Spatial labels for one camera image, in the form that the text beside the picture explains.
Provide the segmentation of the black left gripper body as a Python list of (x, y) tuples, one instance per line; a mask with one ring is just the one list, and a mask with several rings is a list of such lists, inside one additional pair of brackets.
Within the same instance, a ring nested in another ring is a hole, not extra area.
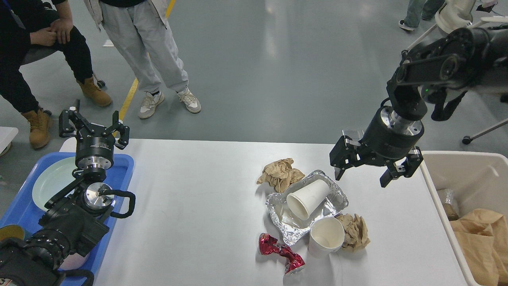
[(82, 170), (87, 167), (99, 167), (104, 170), (113, 166), (115, 138), (91, 135), (76, 135), (77, 147), (75, 165)]

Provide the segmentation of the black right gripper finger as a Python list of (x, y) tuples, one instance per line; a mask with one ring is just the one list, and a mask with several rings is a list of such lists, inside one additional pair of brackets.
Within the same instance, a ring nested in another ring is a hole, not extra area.
[(363, 164), (362, 158), (358, 153), (359, 147), (361, 147), (359, 138), (343, 135), (338, 139), (329, 154), (330, 165), (334, 167), (336, 181), (341, 179), (345, 170)]
[(387, 170), (380, 177), (381, 187), (386, 187), (390, 181), (396, 180), (399, 177), (410, 178), (417, 170), (419, 165), (423, 162), (423, 155), (418, 146), (414, 146), (405, 156), (405, 161), (397, 165), (395, 160), (387, 161)]

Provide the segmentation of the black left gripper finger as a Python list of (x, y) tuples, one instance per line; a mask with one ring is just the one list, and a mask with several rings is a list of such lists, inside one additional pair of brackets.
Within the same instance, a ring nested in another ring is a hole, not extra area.
[[(120, 135), (118, 139), (114, 137), (115, 132)], [(129, 126), (125, 126), (122, 120), (119, 119), (119, 111), (113, 112), (112, 125), (105, 129), (105, 138), (120, 150), (123, 150), (129, 144)]]
[(94, 128), (80, 113), (80, 99), (68, 109), (64, 109), (59, 116), (59, 136), (62, 138), (75, 137), (83, 139), (94, 135)]

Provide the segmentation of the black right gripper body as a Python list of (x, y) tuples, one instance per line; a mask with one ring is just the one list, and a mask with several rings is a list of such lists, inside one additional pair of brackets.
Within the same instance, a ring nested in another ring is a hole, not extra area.
[(356, 159), (370, 165), (386, 165), (408, 156), (408, 162), (421, 163), (423, 156), (416, 146), (424, 134), (421, 121), (406, 120), (391, 106), (379, 108), (355, 148)]

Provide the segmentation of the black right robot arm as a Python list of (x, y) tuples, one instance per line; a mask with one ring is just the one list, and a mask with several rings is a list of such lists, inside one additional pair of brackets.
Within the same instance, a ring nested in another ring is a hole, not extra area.
[(434, 105), (432, 119), (446, 121), (460, 96), (507, 92), (507, 25), (459, 28), (433, 43), (408, 51), (387, 82), (389, 106), (381, 103), (363, 137), (341, 136), (329, 154), (335, 178), (351, 167), (385, 166), (380, 178), (386, 187), (399, 177), (411, 177), (423, 161), (417, 141), (424, 134), (426, 103)]

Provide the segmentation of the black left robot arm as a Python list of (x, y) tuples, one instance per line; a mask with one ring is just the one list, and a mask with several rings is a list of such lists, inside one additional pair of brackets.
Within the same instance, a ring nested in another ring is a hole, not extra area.
[(113, 148), (124, 149), (129, 127), (112, 115), (112, 125), (89, 123), (76, 105), (59, 117), (60, 137), (77, 140), (74, 180), (45, 203), (42, 227), (27, 239), (7, 238), (1, 242), (1, 278), (18, 286), (58, 286), (66, 277), (83, 276), (84, 286), (94, 283), (88, 270), (59, 271), (69, 255), (85, 256), (109, 232), (105, 220), (127, 218), (135, 209), (133, 193), (112, 189), (104, 180), (113, 166)]

